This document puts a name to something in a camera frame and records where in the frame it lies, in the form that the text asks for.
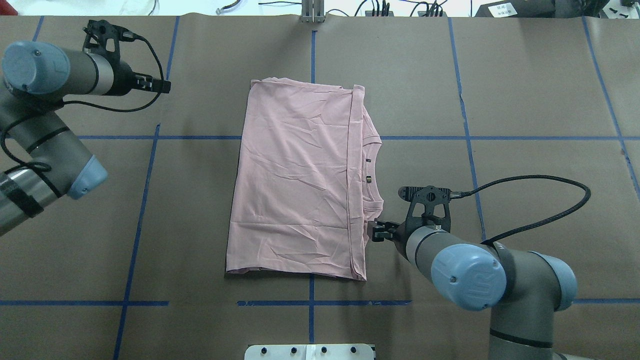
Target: light blue cap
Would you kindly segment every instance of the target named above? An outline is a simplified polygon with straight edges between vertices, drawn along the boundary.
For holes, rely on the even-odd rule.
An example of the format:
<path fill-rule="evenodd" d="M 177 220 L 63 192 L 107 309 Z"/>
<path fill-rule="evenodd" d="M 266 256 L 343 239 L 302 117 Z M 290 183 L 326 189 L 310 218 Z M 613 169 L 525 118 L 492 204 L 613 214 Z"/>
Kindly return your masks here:
<path fill-rule="evenodd" d="M 80 171 L 80 174 L 74 181 L 74 184 L 71 185 L 71 189 L 69 189 L 67 195 L 74 200 L 80 199 L 86 193 L 102 184 L 106 179 L 107 170 L 102 167 L 102 164 L 100 164 L 95 155 L 93 155 L 91 159 L 87 161 L 82 171 Z"/>
<path fill-rule="evenodd" d="M 464 243 L 436 255 L 431 280 L 442 296 L 471 311 L 496 305 L 507 286 L 500 262 L 487 250 Z"/>
<path fill-rule="evenodd" d="M 11 86 L 30 94 L 49 94 L 69 78 L 71 64 L 65 52 L 47 42 L 17 41 L 2 59 L 4 76 Z"/>
<path fill-rule="evenodd" d="M 556 308 L 556 311 L 562 311 L 566 308 L 570 307 L 573 304 L 573 300 L 576 295 L 578 295 L 578 280 L 575 278 L 575 274 L 571 267 L 567 265 L 564 261 L 554 258 L 553 256 L 543 255 L 539 252 L 529 251 L 533 254 L 538 255 L 543 258 L 551 269 L 553 269 L 554 273 L 556 273 L 556 277 L 558 278 L 558 282 L 560 283 L 560 305 Z"/>

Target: garment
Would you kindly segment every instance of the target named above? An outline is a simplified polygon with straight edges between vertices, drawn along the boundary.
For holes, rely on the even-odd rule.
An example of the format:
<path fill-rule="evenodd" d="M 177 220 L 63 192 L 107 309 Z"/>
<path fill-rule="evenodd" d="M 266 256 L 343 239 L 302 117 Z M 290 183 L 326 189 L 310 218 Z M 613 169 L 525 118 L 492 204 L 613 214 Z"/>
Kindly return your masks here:
<path fill-rule="evenodd" d="M 366 223 L 383 205 L 375 180 L 381 145 L 362 86 L 252 81 L 227 271 L 366 280 Z"/>

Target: metal bracket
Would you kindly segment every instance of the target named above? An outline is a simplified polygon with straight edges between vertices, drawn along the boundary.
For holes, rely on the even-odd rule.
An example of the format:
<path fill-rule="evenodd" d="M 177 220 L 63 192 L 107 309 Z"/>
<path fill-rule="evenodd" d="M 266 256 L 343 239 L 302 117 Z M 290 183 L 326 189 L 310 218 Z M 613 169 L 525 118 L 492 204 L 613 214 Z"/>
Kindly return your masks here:
<path fill-rule="evenodd" d="M 324 22 L 324 0 L 302 0 L 302 22 Z"/>

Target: pink shirt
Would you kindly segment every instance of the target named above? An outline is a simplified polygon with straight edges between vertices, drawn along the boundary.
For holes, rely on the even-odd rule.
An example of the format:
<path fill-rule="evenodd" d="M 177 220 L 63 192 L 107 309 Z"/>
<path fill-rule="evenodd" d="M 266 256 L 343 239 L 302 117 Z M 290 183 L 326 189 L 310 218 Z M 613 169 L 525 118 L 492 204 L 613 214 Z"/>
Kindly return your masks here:
<path fill-rule="evenodd" d="M 366 223 L 383 204 L 375 180 L 381 144 L 362 86 L 252 81 L 227 271 L 366 280 Z"/>

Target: white bracket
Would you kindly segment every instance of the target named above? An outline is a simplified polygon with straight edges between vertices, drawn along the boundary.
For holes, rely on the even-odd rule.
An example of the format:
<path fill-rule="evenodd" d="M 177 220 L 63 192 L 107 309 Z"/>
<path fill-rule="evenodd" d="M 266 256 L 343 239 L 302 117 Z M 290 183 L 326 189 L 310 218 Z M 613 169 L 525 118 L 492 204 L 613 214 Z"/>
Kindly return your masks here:
<path fill-rule="evenodd" d="M 324 0 L 301 0 L 302 22 L 324 22 Z"/>
<path fill-rule="evenodd" d="M 376 360 L 374 345 L 367 344 L 311 344 L 311 345 L 252 345 L 246 349 L 244 360 Z"/>

